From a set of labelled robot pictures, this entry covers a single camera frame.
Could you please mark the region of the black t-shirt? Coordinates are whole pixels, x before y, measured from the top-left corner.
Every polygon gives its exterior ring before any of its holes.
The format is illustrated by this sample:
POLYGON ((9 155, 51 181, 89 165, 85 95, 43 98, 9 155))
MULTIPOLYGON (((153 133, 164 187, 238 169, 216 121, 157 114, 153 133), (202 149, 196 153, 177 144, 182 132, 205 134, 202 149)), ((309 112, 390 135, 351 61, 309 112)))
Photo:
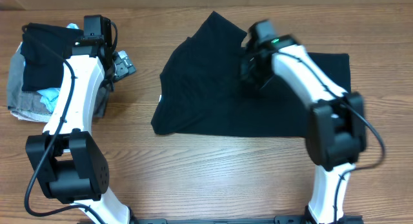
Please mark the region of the black t-shirt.
POLYGON ((281 79, 265 94, 243 85, 247 33, 217 12, 172 53, 151 120, 157 135, 304 137, 307 111, 281 79))

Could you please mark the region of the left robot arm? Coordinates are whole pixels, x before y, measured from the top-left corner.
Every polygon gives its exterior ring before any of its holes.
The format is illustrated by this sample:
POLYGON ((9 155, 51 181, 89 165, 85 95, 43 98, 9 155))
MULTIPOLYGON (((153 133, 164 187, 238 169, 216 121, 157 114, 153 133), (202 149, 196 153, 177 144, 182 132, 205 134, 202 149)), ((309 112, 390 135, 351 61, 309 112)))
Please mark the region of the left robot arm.
POLYGON ((117 52, 116 24, 101 15, 84 17, 83 35, 58 54, 22 27, 28 41, 56 57, 63 67, 57 105, 41 135, 29 136, 26 154, 34 170, 24 206, 45 217, 82 210, 93 223, 137 223, 132 209, 110 189, 109 166, 92 137, 99 89, 136 72, 124 52, 117 52))

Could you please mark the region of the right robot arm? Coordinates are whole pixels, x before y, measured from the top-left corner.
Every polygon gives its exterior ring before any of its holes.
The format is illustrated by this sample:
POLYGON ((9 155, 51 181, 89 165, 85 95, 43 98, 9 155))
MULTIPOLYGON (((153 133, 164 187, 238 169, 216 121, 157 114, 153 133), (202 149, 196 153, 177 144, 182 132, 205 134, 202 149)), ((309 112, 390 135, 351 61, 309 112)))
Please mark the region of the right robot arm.
POLYGON ((305 144, 315 164, 312 197, 302 216, 278 216, 276 223, 362 223, 343 212, 351 170, 367 147, 366 131, 357 117, 363 98, 331 80, 294 36, 280 36, 269 20, 249 29, 247 55, 240 68, 248 96, 274 98, 276 79, 287 84, 308 117, 305 144))

